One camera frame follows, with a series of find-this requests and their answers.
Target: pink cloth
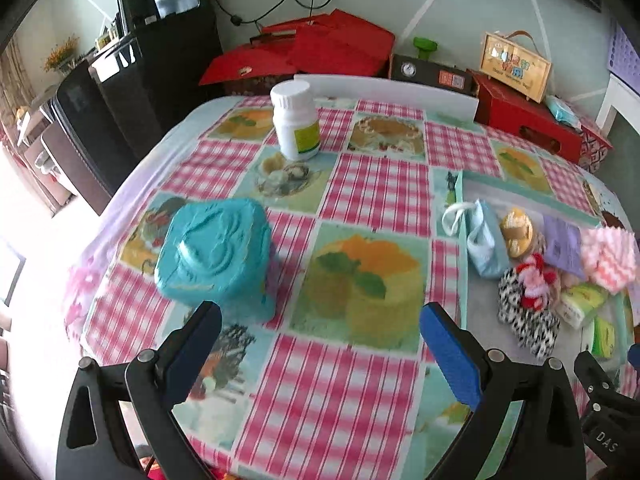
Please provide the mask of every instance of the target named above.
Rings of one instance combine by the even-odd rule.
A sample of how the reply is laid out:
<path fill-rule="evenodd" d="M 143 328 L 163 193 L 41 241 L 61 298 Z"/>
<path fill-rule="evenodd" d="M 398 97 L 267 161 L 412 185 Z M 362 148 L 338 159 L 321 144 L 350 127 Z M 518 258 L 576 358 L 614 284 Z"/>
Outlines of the pink cloth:
<path fill-rule="evenodd" d="M 636 280 L 636 240 L 633 233 L 618 227 L 584 229 L 582 237 L 582 266 L 589 279 L 619 293 Z"/>

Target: white wall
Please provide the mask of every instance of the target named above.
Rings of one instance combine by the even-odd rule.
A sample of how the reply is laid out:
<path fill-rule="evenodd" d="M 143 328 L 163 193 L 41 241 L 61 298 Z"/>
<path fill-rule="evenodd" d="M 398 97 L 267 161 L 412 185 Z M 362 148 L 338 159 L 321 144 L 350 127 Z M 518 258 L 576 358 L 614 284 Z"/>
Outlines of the white wall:
<path fill-rule="evenodd" d="M 231 12 L 252 19 L 278 0 L 220 1 Z M 412 38 L 424 36 L 440 45 L 434 60 L 464 68 L 478 68 L 481 40 L 486 30 L 511 32 L 524 28 L 554 63 L 550 91 L 565 98 L 578 98 L 578 104 L 592 116 L 600 108 L 608 81 L 606 61 L 611 19 L 606 10 L 597 13 L 574 0 L 333 0 L 323 10 L 331 11 L 335 7 L 394 32 L 399 38 L 398 52 L 414 54 Z M 38 67 L 53 46 L 75 34 L 80 37 L 81 49 L 88 50 L 116 10 L 116 0 L 38 2 L 18 30 L 18 41 L 36 92 L 52 80 L 52 76 L 44 75 Z M 245 43 L 255 35 L 253 25 L 234 27 L 228 16 L 219 9 L 216 12 L 224 48 Z M 293 0 L 287 0 L 262 23 L 300 18 L 305 13 Z M 412 22 L 415 27 L 408 27 Z"/>
<path fill-rule="evenodd" d="M 20 24 L 16 38 L 36 94 L 60 80 L 44 72 L 49 53 L 69 36 L 79 38 L 79 52 L 95 46 L 95 38 L 118 10 L 117 0 L 39 0 Z"/>
<path fill-rule="evenodd" d="M 20 24 L 15 39 L 36 95 L 60 81 L 56 72 L 44 72 L 43 69 L 47 56 L 56 45 L 56 31 L 47 0 L 37 1 Z"/>

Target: teal box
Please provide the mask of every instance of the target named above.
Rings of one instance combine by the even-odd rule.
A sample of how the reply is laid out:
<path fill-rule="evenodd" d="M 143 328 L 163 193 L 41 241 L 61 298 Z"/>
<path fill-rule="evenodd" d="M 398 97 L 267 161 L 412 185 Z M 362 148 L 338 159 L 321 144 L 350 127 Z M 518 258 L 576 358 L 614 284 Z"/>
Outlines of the teal box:
<path fill-rule="evenodd" d="M 156 264 L 156 285 L 189 306 L 213 301 L 225 324 L 265 323 L 275 313 L 266 293 L 271 227 L 249 198 L 190 203 L 169 225 Z"/>

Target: red gift box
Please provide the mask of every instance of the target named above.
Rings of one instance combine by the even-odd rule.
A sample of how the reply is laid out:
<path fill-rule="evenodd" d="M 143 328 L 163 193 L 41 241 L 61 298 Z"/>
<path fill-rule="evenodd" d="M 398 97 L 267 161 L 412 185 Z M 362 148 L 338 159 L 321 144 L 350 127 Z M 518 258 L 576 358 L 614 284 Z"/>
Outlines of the red gift box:
<path fill-rule="evenodd" d="M 609 144 L 601 136 L 582 129 L 580 136 L 582 137 L 582 148 L 580 149 L 580 162 L 578 166 L 587 170 L 589 173 L 595 173 L 600 167 L 600 163 L 612 149 Z"/>
<path fill-rule="evenodd" d="M 473 74 L 479 88 L 476 122 L 529 140 L 578 164 L 580 134 L 558 123 L 545 104 L 527 101 L 524 95 L 496 79 L 478 72 Z"/>

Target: bottle label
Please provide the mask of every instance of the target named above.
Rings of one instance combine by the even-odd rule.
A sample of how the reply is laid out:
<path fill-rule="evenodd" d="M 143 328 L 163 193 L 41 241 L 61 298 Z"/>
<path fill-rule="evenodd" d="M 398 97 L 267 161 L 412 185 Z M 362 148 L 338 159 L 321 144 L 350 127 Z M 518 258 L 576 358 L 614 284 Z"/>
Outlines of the bottle label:
<path fill-rule="evenodd" d="M 306 128 L 293 130 L 296 136 L 296 146 L 298 153 L 311 152 L 320 145 L 320 124 L 318 121 Z"/>

